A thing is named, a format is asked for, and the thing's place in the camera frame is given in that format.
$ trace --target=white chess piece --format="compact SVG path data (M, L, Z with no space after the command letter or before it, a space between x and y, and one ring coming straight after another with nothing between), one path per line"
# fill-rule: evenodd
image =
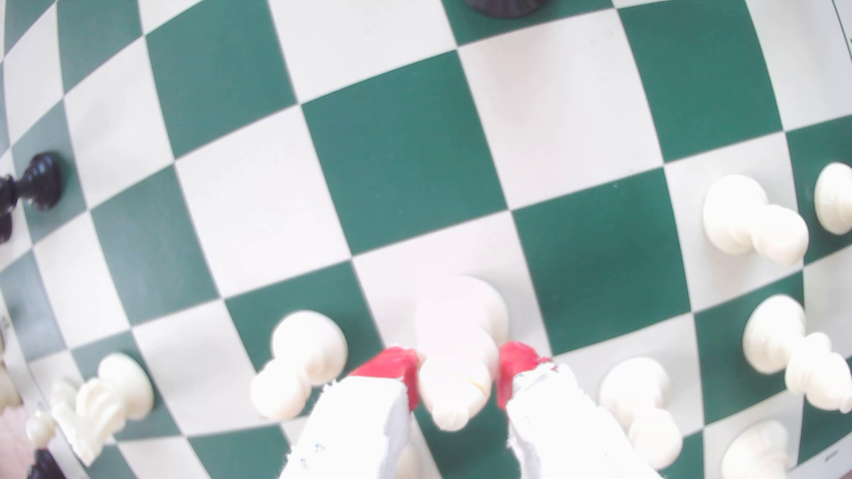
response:
M760 184L748 176L725 176L707 190L704 230L728 254L754 250L782 266L800 261L808 249L808 225L802 217L770 205Z
M722 456L722 479L786 479L787 429L763 421L740 433Z
M50 391L50 406L65 404L69 409L76 410L77 392L77 388L69 381L56 381ZM36 411L26 421L26 437L36 449L45 449L56 435L56 425L50 412Z
M669 388L662 365L638 357L614 367L598 392L598 402L619 421L633 448L656 470L672 465L683 448L681 431L664 409Z
M272 356L251 382L251 401L263 416L283 421L301 412L313 386L343 372L348 346L328 316L297 311L275 327Z
M822 169L814 188L814 209L829 232L846 234L852 229L852 168L835 162Z
M97 377L77 392L74 407L60 401L50 411L74 453L89 467L109 436L124 429L127 419L145 418L153 404L153 387L145 370L129 356L113 353L101 360Z
M832 353L828 336L805 336L802 305L786 295L763 300L745 324L743 352L763 374L786 368L787 388L804 393L814 407L827 411L852 411L852 374L843 357Z
M420 477L420 461L414 447L408 444L396 460L396 479L418 479Z
M460 430L491 394L498 344L509 335L506 303L483 280L445 278L419 298L415 327L423 404L440 429Z
M6 371L6 366L0 362L0 414L3 414L3 410L7 407L18 407L20 404L18 390L15 388L9 372Z

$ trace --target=chess piece base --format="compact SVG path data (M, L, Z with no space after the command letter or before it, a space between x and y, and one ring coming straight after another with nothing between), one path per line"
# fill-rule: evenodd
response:
M518 18L531 14L547 0L464 0L470 7L488 16Z

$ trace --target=black pawn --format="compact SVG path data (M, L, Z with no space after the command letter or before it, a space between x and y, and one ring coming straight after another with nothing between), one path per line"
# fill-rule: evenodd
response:
M498 18L517 18L547 3L547 0L464 0L483 14Z
M35 209L49 210L62 195L59 162L51 153L32 157L19 180L11 175L0 178L0 243L12 237L12 210L18 199L28 201Z
M36 464L30 467L26 479L65 479L65 474L62 474L50 451L39 449L36 451Z

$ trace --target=pink surface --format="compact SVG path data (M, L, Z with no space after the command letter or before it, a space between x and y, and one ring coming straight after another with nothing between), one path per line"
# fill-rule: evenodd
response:
M32 446L26 439L24 407L8 408L0 416L0 479L24 479L32 463Z

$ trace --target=chess piece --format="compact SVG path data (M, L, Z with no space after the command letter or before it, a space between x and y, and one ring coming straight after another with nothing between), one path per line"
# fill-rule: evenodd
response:
M113 353L101 360L97 377L83 384L74 402L57 401L50 412L71 449L89 467L101 455L107 438L124 429L127 419L141 420L151 412L154 392L136 361Z
M18 407L20 404L18 390L15 388L9 372L6 371L6 366L0 362L0 414L3 414L3 410L7 407Z
M483 280L446 278L420 297L415 328L423 404L441 430L460 430L491 394L497 345L509 334L506 304Z
M770 205L766 192L748 176L730 175L713 183L704 201L704 230L710 242L730 255L751 250L791 266L808 249L808 225L793 210Z
M52 153L39 153L19 180L11 175L0 178L0 244L12 237L12 210L24 199L37 210L53 208L62 195L58 159Z
M743 352L763 374L786 368L784 380L794 393L804 393L814 407L852 411L852 374L832 342L821 332L805 336L802 305L786 295L763 300L745 324Z
M787 429L763 421L740 433L722 456L722 479L786 479Z
M852 229L852 168L835 162L822 169L814 188L814 209L830 233L846 234Z
M498 18L517 18L531 14L547 0L464 0L483 14Z
M77 408L78 389L65 379L53 383L50 391L50 406L64 404L70 410ZM56 434L56 421L47 411L36 411L26 421L26 437L36 449L47 448Z
M683 448L681 431L664 409L669 387L669 375L657 361L638 357L614 367L598 392L598 403L619 421L633 448L656 470L672 465Z
M328 316L297 311L275 327L272 356L251 382L251 401L264 417L283 421L301 412L313 386L343 372L348 346Z
M62 469L56 464L53 455L47 449L38 449L35 453L36 463L30 466L26 479L65 479Z

